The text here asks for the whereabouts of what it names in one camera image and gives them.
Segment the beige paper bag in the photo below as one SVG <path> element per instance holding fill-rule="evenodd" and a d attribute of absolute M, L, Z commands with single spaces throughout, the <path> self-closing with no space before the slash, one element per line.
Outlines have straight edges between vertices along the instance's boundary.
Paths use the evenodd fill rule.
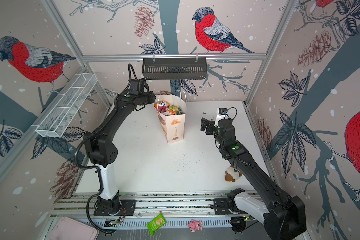
<path fill-rule="evenodd" d="M 167 143 L 172 144 L 183 140 L 185 135 L 187 112 L 187 96 L 185 95 L 185 92 L 181 91 L 180 97 L 175 95 L 156 95 L 156 98 L 157 99 L 154 104 L 158 101 L 167 101 L 170 105 L 181 108 L 181 115 L 165 116 L 163 113 L 159 113 L 156 109 L 155 112 L 166 136 Z"/>

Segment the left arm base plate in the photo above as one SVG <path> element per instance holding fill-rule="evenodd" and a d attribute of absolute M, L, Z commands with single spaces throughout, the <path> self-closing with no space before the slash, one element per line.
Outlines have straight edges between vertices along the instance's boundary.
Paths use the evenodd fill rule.
<path fill-rule="evenodd" d="M 133 216 L 136 200 L 104 200 L 98 199 L 95 203 L 94 216 L 110 217 L 110 216 Z"/>

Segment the green snack packet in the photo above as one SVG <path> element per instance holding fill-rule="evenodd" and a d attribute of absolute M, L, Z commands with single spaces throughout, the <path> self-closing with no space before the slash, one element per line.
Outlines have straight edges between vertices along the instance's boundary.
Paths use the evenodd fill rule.
<path fill-rule="evenodd" d="M 165 225 L 167 220 L 164 218 L 163 214 L 160 212 L 152 221 L 147 223 L 147 228 L 151 236 L 155 234 L 161 226 Z"/>

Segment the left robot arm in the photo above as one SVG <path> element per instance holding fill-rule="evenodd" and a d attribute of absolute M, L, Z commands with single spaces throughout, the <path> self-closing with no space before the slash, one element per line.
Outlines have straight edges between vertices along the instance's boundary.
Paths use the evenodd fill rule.
<path fill-rule="evenodd" d="M 149 90 L 145 79 L 129 80 L 126 89 L 115 98 L 114 108 L 103 123 L 84 136 L 87 157 L 95 167 L 100 183 L 97 204 L 103 209 L 113 213 L 121 209 L 115 173 L 108 170 L 118 156 L 113 143 L 116 132 L 133 111 L 139 111 L 138 106 L 143 109 L 155 100 L 155 94 Z"/>

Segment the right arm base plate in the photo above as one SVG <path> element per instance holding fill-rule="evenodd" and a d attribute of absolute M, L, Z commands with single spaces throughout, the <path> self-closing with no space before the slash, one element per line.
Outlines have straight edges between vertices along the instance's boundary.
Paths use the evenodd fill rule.
<path fill-rule="evenodd" d="M 245 211 L 234 209 L 226 198 L 213 199 L 209 208 L 214 210 L 215 215 L 249 215 Z"/>

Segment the aluminium rail frame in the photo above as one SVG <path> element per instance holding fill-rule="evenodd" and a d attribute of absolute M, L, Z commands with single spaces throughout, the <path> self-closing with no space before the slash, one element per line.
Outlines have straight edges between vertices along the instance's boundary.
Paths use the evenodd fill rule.
<path fill-rule="evenodd" d="M 260 201 L 260 195 L 253 190 L 245 190 L 254 199 Z M 136 200 L 133 216 L 94 216 L 95 200 L 87 201 L 86 196 L 73 196 L 59 200 L 49 217 L 44 234 L 48 235 L 62 217 L 68 217 L 90 227 L 97 226 L 105 231 L 145 230 L 147 223 L 160 212 L 167 223 L 163 228 L 187 228 L 191 220 L 202 221 L 203 228 L 232 227 L 240 221 L 249 224 L 257 221 L 251 215 L 215 215 L 209 205 L 213 199 L 226 198 L 230 191 L 203 192 L 152 192 L 125 193 L 120 200 Z"/>

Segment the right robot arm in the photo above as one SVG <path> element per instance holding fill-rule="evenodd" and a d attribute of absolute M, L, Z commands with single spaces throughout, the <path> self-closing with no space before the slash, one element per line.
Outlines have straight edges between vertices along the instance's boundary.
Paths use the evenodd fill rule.
<path fill-rule="evenodd" d="M 292 240 L 307 230 L 306 208 L 298 196 L 290 196 L 255 162 L 249 150 L 237 141 L 233 119 L 217 123 L 202 118 L 201 131 L 212 135 L 222 158 L 237 169 L 260 195 L 258 201 L 243 189 L 228 193 L 231 212 L 246 212 L 262 223 L 272 240 Z"/>

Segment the black hanging metal shelf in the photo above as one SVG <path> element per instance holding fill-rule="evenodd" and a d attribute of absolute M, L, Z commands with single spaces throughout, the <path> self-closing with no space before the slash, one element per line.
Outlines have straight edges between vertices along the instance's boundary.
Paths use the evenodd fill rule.
<path fill-rule="evenodd" d="M 144 59 L 146 80 L 202 80 L 207 77 L 206 58 Z"/>

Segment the aluminium horizontal frame bar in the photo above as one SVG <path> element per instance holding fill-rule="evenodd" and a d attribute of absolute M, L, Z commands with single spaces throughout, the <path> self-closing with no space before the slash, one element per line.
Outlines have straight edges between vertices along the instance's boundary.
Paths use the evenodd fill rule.
<path fill-rule="evenodd" d="M 94 62 L 138 62 L 143 59 L 200 59 L 206 60 L 233 60 L 233 61 L 264 61 L 268 58 L 266 53 L 230 53 L 230 54 L 169 54 L 169 55 L 83 55 L 82 60 L 86 63 Z"/>

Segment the brown white plush toy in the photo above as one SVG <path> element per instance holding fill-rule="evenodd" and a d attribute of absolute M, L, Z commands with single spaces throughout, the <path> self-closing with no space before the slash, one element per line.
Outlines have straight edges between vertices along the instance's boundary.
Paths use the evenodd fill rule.
<path fill-rule="evenodd" d="M 242 173 L 240 173 L 234 166 L 230 166 L 225 171 L 225 181 L 226 182 L 235 182 L 242 176 Z"/>

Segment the pink pig toy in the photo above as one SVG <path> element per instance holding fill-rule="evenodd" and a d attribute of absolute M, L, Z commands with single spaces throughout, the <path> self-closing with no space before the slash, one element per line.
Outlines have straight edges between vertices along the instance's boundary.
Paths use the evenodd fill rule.
<path fill-rule="evenodd" d="M 201 231 L 203 229 L 203 223 L 202 221 L 191 220 L 188 223 L 188 228 L 192 233 L 195 233 L 196 231 Z"/>

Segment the pink tray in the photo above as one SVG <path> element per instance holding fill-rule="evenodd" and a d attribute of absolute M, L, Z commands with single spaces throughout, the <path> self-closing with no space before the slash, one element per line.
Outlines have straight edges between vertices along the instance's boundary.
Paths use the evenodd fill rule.
<path fill-rule="evenodd" d="M 99 231 L 68 217 L 62 217 L 48 235 L 49 240 L 96 240 Z"/>

